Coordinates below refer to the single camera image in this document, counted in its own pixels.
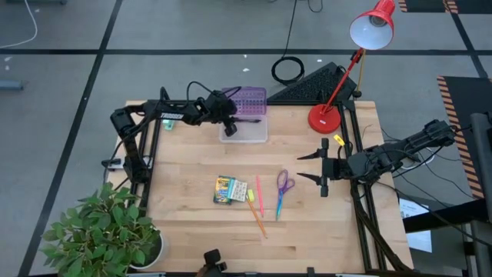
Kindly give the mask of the grey floor bar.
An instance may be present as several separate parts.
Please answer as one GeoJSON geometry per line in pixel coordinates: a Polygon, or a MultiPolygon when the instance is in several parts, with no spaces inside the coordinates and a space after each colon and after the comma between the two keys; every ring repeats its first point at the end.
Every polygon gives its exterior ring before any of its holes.
{"type": "Polygon", "coordinates": [[[0,79],[0,90],[21,91],[22,89],[23,89],[23,84],[20,81],[0,79]]]}

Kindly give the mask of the clear pencil case purple lid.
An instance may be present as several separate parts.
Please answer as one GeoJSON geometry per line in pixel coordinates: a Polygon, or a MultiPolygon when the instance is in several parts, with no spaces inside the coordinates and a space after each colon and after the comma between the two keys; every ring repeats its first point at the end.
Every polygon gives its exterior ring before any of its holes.
{"type": "Polygon", "coordinates": [[[218,137],[222,143],[265,143],[268,140],[268,117],[266,89],[261,87],[242,87],[236,89],[223,88],[223,92],[231,99],[236,107],[236,116],[239,118],[261,119],[259,123],[239,122],[235,124],[237,131],[231,137],[224,133],[225,127],[219,125],[218,137]]]}

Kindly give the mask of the red desk lamp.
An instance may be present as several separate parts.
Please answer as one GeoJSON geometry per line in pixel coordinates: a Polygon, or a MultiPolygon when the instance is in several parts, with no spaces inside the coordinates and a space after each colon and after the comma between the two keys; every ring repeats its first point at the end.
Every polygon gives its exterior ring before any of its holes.
{"type": "Polygon", "coordinates": [[[352,68],[358,63],[365,50],[378,50],[388,46],[394,37],[394,0],[379,0],[371,9],[356,17],[350,27],[351,40],[359,47],[352,55],[351,63],[337,87],[325,104],[314,106],[308,113],[309,126],[318,133],[329,134],[341,125],[341,112],[334,107],[335,99],[347,81],[352,68]]]}

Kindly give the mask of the black hazard-striped floor mat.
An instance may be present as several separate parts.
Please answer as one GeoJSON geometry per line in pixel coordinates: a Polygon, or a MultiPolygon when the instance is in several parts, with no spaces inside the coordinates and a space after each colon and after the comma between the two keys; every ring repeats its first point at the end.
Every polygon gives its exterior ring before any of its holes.
{"type": "Polygon", "coordinates": [[[492,14],[492,0],[397,0],[402,12],[492,14]]]}
{"type": "Polygon", "coordinates": [[[475,199],[483,199],[485,190],[480,180],[478,150],[474,142],[470,116],[492,112],[492,78],[437,76],[437,85],[447,118],[459,129],[454,137],[468,185],[475,199]]]}

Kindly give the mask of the pink pencil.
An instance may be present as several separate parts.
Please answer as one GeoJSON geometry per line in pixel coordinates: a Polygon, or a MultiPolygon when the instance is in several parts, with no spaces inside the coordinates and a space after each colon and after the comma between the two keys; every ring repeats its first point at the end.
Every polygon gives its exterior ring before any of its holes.
{"type": "Polygon", "coordinates": [[[256,175],[256,186],[257,186],[257,192],[258,192],[258,201],[259,201],[259,206],[260,206],[261,217],[263,218],[264,217],[264,203],[263,203],[261,180],[259,178],[259,175],[256,175]]]}

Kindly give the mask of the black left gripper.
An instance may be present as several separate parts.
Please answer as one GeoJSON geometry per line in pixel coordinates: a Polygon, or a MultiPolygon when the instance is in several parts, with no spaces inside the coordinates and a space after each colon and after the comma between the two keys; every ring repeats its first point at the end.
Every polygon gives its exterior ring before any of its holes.
{"type": "Polygon", "coordinates": [[[225,127],[224,133],[231,137],[238,130],[235,124],[239,122],[236,116],[237,107],[232,100],[222,94],[210,94],[207,98],[200,97],[203,115],[199,122],[210,122],[212,124],[222,123],[225,127]]]}

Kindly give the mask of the white paper sheet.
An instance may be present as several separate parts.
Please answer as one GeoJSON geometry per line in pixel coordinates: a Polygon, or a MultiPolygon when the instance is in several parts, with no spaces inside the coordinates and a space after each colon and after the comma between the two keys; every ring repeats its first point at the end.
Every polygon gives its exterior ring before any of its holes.
{"type": "MultiPolygon", "coordinates": [[[[406,199],[400,199],[399,206],[401,217],[403,219],[427,212],[427,205],[421,207],[416,202],[412,202],[406,199]]],[[[407,233],[407,242],[411,249],[432,253],[432,241],[430,231],[407,233]]]]}

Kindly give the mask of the black device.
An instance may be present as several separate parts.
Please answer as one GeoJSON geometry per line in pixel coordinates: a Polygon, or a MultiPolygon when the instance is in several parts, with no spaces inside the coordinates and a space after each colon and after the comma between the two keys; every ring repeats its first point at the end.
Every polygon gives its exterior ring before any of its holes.
{"type": "Polygon", "coordinates": [[[195,277],[225,277],[223,271],[228,267],[226,262],[221,261],[218,249],[213,249],[204,254],[205,264],[198,270],[195,277]]]}

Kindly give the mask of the green crayon box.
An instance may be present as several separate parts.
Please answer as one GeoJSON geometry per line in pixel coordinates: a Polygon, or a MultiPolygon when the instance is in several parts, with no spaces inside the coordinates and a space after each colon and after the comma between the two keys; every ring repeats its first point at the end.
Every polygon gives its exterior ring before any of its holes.
{"type": "Polygon", "coordinates": [[[214,198],[213,202],[215,204],[230,205],[231,200],[228,197],[230,188],[233,186],[235,178],[230,176],[219,175],[216,179],[214,187],[214,198]]]}

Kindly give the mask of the black equipment stand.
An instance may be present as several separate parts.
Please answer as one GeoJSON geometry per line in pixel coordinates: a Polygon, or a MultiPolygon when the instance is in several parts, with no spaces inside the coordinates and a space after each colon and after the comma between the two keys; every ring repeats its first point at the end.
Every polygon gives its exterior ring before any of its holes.
{"type": "Polygon", "coordinates": [[[470,123],[477,147],[477,163],[484,197],[403,220],[407,233],[469,224],[471,238],[464,243],[477,263],[478,277],[492,277],[492,113],[474,113],[470,123]]]}

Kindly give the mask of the orange pencil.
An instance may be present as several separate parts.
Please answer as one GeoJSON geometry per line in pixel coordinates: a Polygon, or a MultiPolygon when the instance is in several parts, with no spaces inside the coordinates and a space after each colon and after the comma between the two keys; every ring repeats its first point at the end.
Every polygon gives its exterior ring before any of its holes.
{"type": "Polygon", "coordinates": [[[258,224],[258,226],[259,226],[259,228],[260,228],[260,230],[261,230],[261,232],[263,234],[263,236],[267,239],[268,238],[268,235],[266,233],[266,230],[264,228],[264,225],[263,225],[262,221],[260,220],[260,218],[259,218],[259,216],[258,216],[258,214],[257,214],[257,212],[256,212],[256,210],[255,210],[255,208],[253,206],[253,203],[251,202],[251,200],[249,199],[248,196],[246,197],[246,200],[247,200],[247,203],[248,203],[248,205],[250,207],[250,210],[252,211],[253,216],[254,216],[254,218],[255,218],[255,220],[256,220],[256,222],[257,222],[257,224],[258,224]]]}

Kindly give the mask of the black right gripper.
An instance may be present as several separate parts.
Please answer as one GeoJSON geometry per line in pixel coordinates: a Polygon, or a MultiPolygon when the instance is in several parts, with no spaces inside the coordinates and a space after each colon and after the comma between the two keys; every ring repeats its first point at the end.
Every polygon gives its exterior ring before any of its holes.
{"type": "Polygon", "coordinates": [[[328,181],[350,179],[353,174],[350,170],[346,159],[333,159],[328,157],[329,141],[327,138],[321,140],[321,149],[317,149],[314,153],[302,156],[298,160],[317,159],[321,157],[321,177],[298,173],[298,175],[314,181],[316,185],[321,186],[321,197],[328,197],[328,181]]]}

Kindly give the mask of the green potted plant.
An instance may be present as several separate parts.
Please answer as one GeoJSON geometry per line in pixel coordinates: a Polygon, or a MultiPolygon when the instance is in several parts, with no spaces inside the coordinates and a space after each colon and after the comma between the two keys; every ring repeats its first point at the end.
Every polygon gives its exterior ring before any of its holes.
{"type": "Polygon", "coordinates": [[[130,188],[106,182],[80,199],[42,235],[45,264],[60,277],[126,277],[149,267],[165,247],[130,188]]]}

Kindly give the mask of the black perforated panel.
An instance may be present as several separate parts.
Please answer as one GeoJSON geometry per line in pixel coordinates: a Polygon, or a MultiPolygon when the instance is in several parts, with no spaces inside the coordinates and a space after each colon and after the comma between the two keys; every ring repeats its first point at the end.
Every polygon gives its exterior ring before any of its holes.
{"type": "Polygon", "coordinates": [[[345,70],[342,66],[330,62],[269,97],[267,104],[316,105],[326,103],[344,73],[345,70]]]}

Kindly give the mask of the purple handled scissors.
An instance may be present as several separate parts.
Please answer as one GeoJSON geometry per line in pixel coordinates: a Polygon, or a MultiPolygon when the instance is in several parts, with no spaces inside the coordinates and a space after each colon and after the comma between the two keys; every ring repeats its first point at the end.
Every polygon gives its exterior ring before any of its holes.
{"type": "Polygon", "coordinates": [[[275,219],[278,221],[281,217],[281,210],[285,193],[295,186],[295,180],[289,177],[286,169],[279,172],[277,177],[278,185],[278,203],[276,208],[275,219]]]}

